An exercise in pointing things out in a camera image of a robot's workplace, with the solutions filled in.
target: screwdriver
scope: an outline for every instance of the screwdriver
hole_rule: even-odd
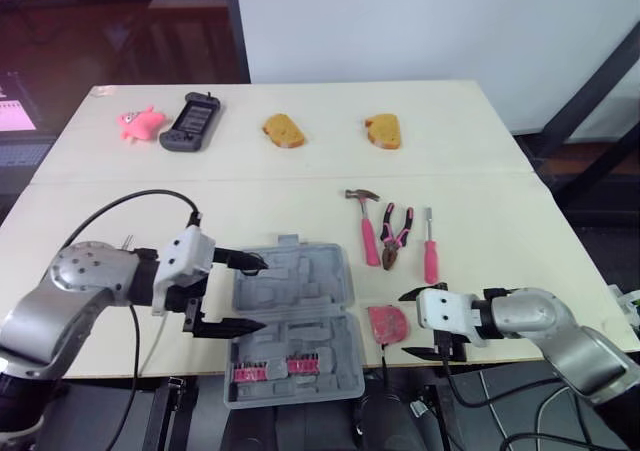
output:
[[[436,251],[436,242],[431,235],[431,221],[433,221],[431,208],[427,208],[427,233],[424,242],[424,280],[428,284],[435,284],[438,282],[438,252]]]

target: pink pig toy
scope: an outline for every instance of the pink pig toy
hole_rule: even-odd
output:
[[[133,141],[155,139],[158,129],[166,120],[167,117],[163,113],[153,111],[153,106],[138,113],[123,114],[118,116],[118,123],[122,126],[120,137],[122,139],[131,137]]]

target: open tool case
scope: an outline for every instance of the open tool case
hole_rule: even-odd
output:
[[[344,307],[353,288],[341,248],[299,244],[252,249],[269,264],[235,275],[233,307],[267,326],[229,342],[224,402],[231,409],[361,396],[360,328]]]

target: pink screwdriver handle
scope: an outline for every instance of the pink screwdriver handle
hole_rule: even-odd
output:
[[[438,282],[438,253],[435,241],[424,242],[424,280],[428,284]]]
[[[376,249],[376,237],[373,234],[373,226],[367,218],[362,218],[362,240],[364,252],[369,266],[380,266],[380,258]]]

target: bread slice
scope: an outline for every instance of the bread slice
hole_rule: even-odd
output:
[[[368,138],[376,146],[384,149],[400,147],[400,124],[395,114],[377,114],[364,122]]]
[[[262,130],[273,144],[281,148],[297,148],[304,144],[304,134],[286,114],[274,114],[264,123]]]

